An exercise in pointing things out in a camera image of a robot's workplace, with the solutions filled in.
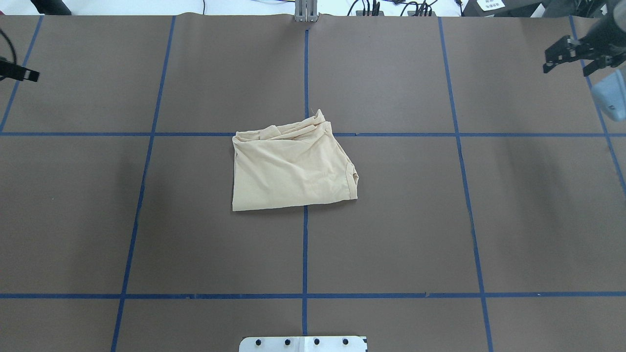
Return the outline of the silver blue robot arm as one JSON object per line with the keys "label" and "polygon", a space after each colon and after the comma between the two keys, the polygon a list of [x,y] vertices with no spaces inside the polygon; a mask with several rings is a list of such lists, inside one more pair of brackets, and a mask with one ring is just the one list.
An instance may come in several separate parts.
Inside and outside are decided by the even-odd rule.
{"label": "silver blue robot arm", "polygon": [[545,50],[543,73],[549,73],[563,63],[586,61],[583,77],[589,78],[601,69],[614,71],[592,85],[593,102],[614,122],[626,118],[626,2],[611,0],[607,13],[585,36],[575,39],[565,35]]}

